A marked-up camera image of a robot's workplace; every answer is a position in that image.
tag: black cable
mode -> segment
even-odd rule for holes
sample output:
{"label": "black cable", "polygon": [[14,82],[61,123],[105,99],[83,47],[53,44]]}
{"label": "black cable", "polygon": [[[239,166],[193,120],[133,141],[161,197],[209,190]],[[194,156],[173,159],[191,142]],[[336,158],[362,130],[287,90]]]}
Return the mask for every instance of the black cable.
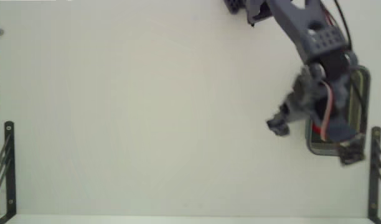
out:
{"label": "black cable", "polygon": [[342,12],[342,9],[341,9],[341,6],[339,4],[339,1],[338,0],[334,0],[334,3],[337,6],[337,10],[339,10],[339,13],[340,13],[340,16],[341,16],[341,19],[342,19],[342,23],[344,24],[344,27],[346,28],[346,31],[347,31],[349,49],[352,50],[351,34],[350,34],[350,30],[348,29],[346,18],[344,17],[344,13]]}

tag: robotic arm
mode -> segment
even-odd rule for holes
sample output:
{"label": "robotic arm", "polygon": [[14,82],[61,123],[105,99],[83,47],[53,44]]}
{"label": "robotic arm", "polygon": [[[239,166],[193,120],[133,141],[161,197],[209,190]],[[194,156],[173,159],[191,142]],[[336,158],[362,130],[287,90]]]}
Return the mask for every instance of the robotic arm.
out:
{"label": "robotic arm", "polygon": [[337,144],[345,165],[364,159],[364,135],[352,128],[341,111],[349,99],[347,84],[358,66],[342,31],[334,26],[320,0],[306,0],[305,9],[291,0],[225,0],[235,14],[247,11],[248,23],[273,16],[295,44],[304,63],[280,110],[267,125],[278,136],[289,134],[288,123],[311,118],[323,141]]}

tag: white backdrop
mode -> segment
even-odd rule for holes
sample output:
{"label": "white backdrop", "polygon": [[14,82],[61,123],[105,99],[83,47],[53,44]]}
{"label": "white backdrop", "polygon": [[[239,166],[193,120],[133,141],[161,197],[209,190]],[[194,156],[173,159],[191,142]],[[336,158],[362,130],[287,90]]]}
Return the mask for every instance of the white backdrop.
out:
{"label": "white backdrop", "polygon": [[[341,3],[381,126],[381,0]],[[312,155],[304,123],[266,128],[301,66],[273,19],[252,29],[222,0],[1,1],[0,28],[19,213],[367,216],[367,161]]]}

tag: wire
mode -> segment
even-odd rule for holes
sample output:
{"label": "wire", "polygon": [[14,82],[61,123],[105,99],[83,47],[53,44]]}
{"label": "wire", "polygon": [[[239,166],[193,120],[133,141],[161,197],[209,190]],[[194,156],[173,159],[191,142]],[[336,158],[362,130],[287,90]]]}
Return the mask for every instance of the wire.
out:
{"label": "wire", "polygon": [[350,30],[348,29],[346,18],[344,17],[344,13],[342,12],[342,9],[341,9],[341,6],[339,4],[339,1],[338,0],[334,0],[334,3],[336,4],[337,10],[339,11],[341,19],[342,19],[342,23],[344,24],[344,27],[346,28],[346,31],[347,31],[349,49],[352,50],[351,34],[350,34]]}
{"label": "wire", "polygon": [[327,84],[326,82],[322,82],[322,83],[323,85],[325,85],[327,89],[327,103],[326,103],[326,110],[323,116],[323,121],[321,126],[321,139],[323,141],[326,141],[326,130],[329,124],[330,114],[332,113],[332,108],[333,108],[333,92],[329,84]]}
{"label": "wire", "polygon": [[[346,21],[346,17],[344,16],[344,13],[341,9],[341,6],[339,4],[339,1],[338,0],[334,0],[334,3],[336,4],[336,7],[337,7],[337,10],[339,11],[339,14],[341,16],[341,20],[344,24],[344,27],[346,28],[346,32],[347,32],[347,38],[348,38],[348,46],[349,46],[349,49],[352,50],[352,40],[351,40],[351,34],[350,34],[350,30],[348,28],[348,25],[347,25],[347,21]],[[338,26],[338,23],[337,21],[335,20],[335,18],[333,17],[333,15],[330,13],[330,11],[326,8],[326,6],[323,4],[323,2],[321,1],[321,6],[322,8],[324,9],[324,13],[326,15],[326,19],[328,20],[328,23],[330,23],[330,25],[332,26]]]}
{"label": "wire", "polygon": [[[350,32],[349,32],[349,28],[348,28],[348,25],[347,25],[347,22],[346,22],[346,19],[344,17],[344,13],[342,12],[342,9],[340,7],[340,4],[338,2],[338,0],[334,0],[336,6],[337,6],[337,9],[339,10],[339,13],[340,13],[340,16],[341,16],[341,19],[344,23],[344,27],[346,28],[346,31],[347,31],[347,36],[348,36],[348,42],[349,42],[349,48],[350,50],[352,50],[352,41],[351,41],[351,35],[350,35]],[[324,13],[325,13],[325,16],[326,16],[326,19],[328,21],[328,23],[331,25],[331,26],[336,26],[336,27],[339,27],[336,19],[333,17],[333,15],[330,13],[330,11],[326,8],[326,6],[323,4],[323,2],[321,1],[321,6],[324,10]],[[352,86],[352,88],[354,89],[355,91],[355,94],[357,95],[358,97],[358,101],[359,101],[359,104],[360,104],[360,107],[361,107],[361,110],[362,110],[362,116],[363,116],[363,119],[365,120],[365,122],[367,121],[367,109],[366,109],[366,103],[365,101],[363,100],[362,98],[362,94],[360,93],[360,90],[359,88],[357,87],[357,85],[355,84],[355,81],[354,79],[352,79],[352,77],[350,76],[350,84]]]}

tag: black metal frame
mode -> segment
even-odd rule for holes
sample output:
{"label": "black metal frame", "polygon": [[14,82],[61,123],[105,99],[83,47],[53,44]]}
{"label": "black metal frame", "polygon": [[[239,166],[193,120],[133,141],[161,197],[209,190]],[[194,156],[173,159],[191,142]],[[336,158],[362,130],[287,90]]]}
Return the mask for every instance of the black metal frame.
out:
{"label": "black metal frame", "polygon": [[374,224],[381,224],[379,218],[379,184],[381,182],[381,128],[372,128],[370,140],[370,175],[369,175],[369,204],[368,218]]}
{"label": "black metal frame", "polygon": [[5,144],[0,152],[0,186],[6,179],[6,214],[0,218],[0,224],[8,222],[16,215],[16,177],[15,177],[15,135],[14,123],[7,121],[4,124]]}

